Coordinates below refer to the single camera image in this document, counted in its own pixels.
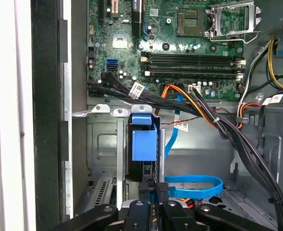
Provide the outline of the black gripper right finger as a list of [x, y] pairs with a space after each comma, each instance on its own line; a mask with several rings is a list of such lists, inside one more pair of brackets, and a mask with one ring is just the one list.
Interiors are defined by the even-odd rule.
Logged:
[[167, 183], [155, 184], [159, 231], [269, 231], [270, 229], [211, 204], [195, 206], [191, 213], [168, 198]]

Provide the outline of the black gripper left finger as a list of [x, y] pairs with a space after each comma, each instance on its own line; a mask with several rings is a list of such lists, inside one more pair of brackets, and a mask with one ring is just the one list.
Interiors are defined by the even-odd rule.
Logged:
[[149, 231], [153, 189], [140, 189], [140, 198], [124, 201], [118, 209], [102, 204], [73, 219], [61, 223], [52, 231]]

